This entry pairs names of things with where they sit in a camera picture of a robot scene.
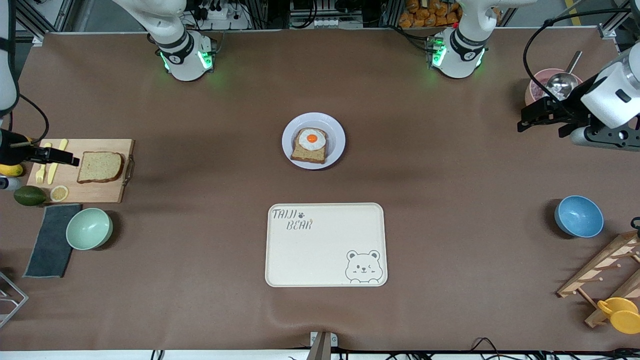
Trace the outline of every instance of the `wooden peg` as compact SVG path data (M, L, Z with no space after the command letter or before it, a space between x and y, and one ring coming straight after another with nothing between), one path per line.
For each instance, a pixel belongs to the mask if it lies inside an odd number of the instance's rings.
M582 288L577 288L576 290L580 293L580 295L582 295L582 297L584 297L584 300L587 300L589 302L589 304L591 304L593 307L598 309L598 306L596 305L596 302L593 301L593 299L589 295L587 295L587 293L584 292L584 290Z
M583 282L583 283L584 283L584 282L596 282L596 281L603 281L603 280L604 280L604 279L603 279L603 278L601 278L601 277L594 277L594 278L592 278L592 279L584 279L584 280L582 280L582 279L578 279L578 281L576 281L576 282Z
M635 251L635 252L626 252L626 253L620 254L620 255L613 255L613 256L611 256L611 259L628 258L629 256L633 256L633 255L640 255L640 252Z
M615 265L609 265L609 266L601 266L599 268L593 268L593 269L598 271L604 271L604 270L617 269L617 268L620 268L621 266L622 265L620 264L615 264Z

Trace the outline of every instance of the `light green bowl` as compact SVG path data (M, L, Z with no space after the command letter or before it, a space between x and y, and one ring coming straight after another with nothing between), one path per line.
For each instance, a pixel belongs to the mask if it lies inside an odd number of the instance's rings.
M109 215L97 208L80 211L67 225L67 242L72 248L90 250L104 244L113 232Z

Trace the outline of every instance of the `bear illustration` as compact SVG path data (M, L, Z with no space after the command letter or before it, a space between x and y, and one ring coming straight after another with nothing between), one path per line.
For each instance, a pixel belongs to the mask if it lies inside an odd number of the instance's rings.
M347 253L347 259L349 263L344 273L351 284L377 284L382 279L380 253L377 250L371 250L368 254L358 254L351 250Z

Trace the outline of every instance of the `small bottle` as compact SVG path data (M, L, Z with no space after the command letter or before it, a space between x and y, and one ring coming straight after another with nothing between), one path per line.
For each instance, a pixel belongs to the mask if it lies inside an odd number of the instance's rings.
M0 190L14 191L22 187L22 182L17 177L0 176Z

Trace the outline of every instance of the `wooden rack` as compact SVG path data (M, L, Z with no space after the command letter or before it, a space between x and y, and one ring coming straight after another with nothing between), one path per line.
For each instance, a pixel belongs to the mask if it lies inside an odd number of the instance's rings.
M638 222L640 222L640 218L633 219L631 226L639 229L640 226L637 225ZM587 300L595 307L593 313L584 321L590 327L604 325L606 316L598 308L596 302L582 289L582 285L588 282L603 281L602 277L599 276L600 273L621 267L621 265L616 262L622 258L632 258L637 263L640 263L640 256L638 256L640 252L634 251L636 247L640 247L638 233L640 233L640 229L619 234L556 292L558 296L562 298L569 295L580 294L584 300ZM631 275L610 297L640 297L640 270Z

